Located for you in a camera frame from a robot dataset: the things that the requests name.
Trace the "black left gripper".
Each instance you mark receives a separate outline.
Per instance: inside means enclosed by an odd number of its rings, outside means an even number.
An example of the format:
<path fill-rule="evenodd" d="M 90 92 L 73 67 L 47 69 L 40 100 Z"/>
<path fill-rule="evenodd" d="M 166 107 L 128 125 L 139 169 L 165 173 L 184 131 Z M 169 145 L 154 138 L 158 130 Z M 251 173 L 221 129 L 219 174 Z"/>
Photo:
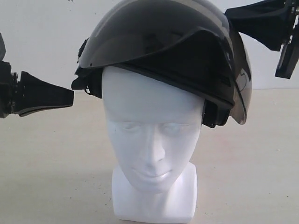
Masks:
<path fill-rule="evenodd" d="M 12 72 L 8 62 L 0 62 L 0 118 L 9 114 L 25 117 L 36 112 L 73 106 L 74 91 L 47 83 L 22 71 Z"/>

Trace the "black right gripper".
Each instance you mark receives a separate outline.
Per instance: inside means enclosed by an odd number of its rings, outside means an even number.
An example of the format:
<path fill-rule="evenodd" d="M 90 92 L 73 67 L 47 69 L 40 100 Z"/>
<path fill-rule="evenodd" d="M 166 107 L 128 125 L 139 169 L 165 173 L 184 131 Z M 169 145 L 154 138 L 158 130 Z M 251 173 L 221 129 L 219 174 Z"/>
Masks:
<path fill-rule="evenodd" d="M 291 78 L 299 60 L 299 43 L 291 42 L 299 15 L 298 0 L 263 0 L 229 8 L 225 16 L 233 27 L 272 51 L 280 51 L 275 77 Z"/>

